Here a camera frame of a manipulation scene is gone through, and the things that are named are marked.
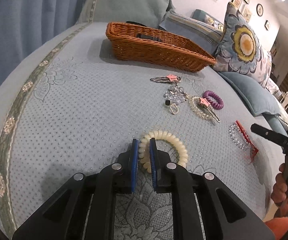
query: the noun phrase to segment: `metal rivet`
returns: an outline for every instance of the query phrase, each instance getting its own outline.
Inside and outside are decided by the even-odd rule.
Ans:
[[[170,170],[174,170],[176,168],[176,164],[175,163],[167,163],[166,167],[169,168]]]
[[[212,180],[212,179],[214,179],[214,174],[208,172],[208,173],[205,173],[204,177],[205,177],[205,179]]]
[[[113,163],[112,164],[112,169],[113,170],[119,170],[120,168],[122,168],[122,165],[119,163]]]
[[[82,173],[76,173],[74,175],[75,180],[81,180],[81,179],[83,179],[83,177],[84,177],[84,175]]]

